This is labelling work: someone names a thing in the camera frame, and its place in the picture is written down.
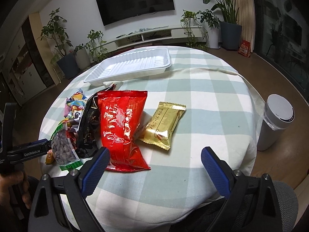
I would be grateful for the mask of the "left hand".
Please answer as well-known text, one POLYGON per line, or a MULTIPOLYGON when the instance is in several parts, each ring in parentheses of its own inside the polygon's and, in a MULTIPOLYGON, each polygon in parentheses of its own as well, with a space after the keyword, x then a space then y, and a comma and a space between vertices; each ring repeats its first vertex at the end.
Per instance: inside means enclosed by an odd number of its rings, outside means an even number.
POLYGON ((27 209, 31 208, 32 202, 29 193, 28 176, 24 171, 14 172, 10 175, 1 174, 1 207, 9 213, 13 212, 10 199, 13 197, 13 186, 21 185, 21 198, 27 209))

